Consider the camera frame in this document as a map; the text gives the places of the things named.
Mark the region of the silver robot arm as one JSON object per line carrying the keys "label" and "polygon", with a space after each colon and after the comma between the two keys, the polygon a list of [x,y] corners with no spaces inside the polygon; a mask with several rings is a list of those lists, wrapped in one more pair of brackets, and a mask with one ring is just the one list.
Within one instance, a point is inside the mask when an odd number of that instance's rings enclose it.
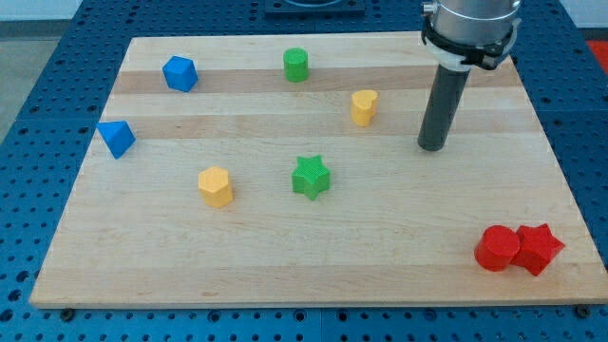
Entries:
{"label": "silver robot arm", "polygon": [[480,47],[507,37],[521,4],[521,0],[431,0],[422,3],[422,13],[448,41]]}

